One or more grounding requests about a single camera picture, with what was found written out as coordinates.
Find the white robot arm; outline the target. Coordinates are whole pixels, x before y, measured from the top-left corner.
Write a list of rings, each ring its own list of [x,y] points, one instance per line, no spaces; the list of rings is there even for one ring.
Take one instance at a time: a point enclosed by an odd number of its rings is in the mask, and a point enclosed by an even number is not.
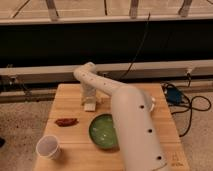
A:
[[[74,70],[85,90],[111,97],[111,114],[125,171],[171,171],[151,118],[152,97],[135,86],[98,76],[88,62]]]

